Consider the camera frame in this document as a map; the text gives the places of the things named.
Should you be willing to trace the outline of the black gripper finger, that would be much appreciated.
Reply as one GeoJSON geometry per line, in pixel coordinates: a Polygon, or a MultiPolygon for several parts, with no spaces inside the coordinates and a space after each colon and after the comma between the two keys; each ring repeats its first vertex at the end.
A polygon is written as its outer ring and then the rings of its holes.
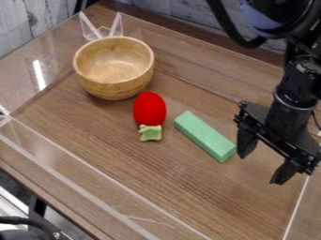
{"type": "Polygon", "coordinates": [[[246,158],[247,155],[255,149],[258,144],[258,137],[250,126],[242,122],[237,130],[237,154],[241,158],[246,158]]]}
{"type": "Polygon", "coordinates": [[[302,172],[301,161],[297,157],[286,158],[283,164],[275,170],[270,183],[283,185],[297,173],[302,172]]]}

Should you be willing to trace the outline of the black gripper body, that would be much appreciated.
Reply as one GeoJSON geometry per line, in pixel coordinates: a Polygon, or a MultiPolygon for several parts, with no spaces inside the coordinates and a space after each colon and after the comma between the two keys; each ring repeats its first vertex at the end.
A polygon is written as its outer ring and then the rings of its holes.
{"type": "Polygon", "coordinates": [[[273,94],[269,107],[242,100],[239,113],[234,116],[237,127],[245,122],[263,142],[285,159],[298,158],[302,172],[312,175],[321,162],[321,147],[313,139],[308,123],[318,99],[286,100],[273,94]]]}

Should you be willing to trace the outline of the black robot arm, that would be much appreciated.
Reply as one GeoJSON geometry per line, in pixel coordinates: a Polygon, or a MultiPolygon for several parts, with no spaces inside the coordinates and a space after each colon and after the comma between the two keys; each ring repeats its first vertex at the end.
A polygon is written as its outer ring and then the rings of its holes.
{"type": "Polygon", "coordinates": [[[270,39],[286,41],[283,76],[271,105],[243,100],[234,116],[238,156],[245,158],[257,144],[265,143],[285,158],[270,179],[282,185],[298,173],[310,175],[321,163],[321,145],[308,129],[321,103],[321,0],[239,0],[257,33],[253,39],[238,32],[222,0],[206,2],[239,46],[254,49],[270,39]]]}

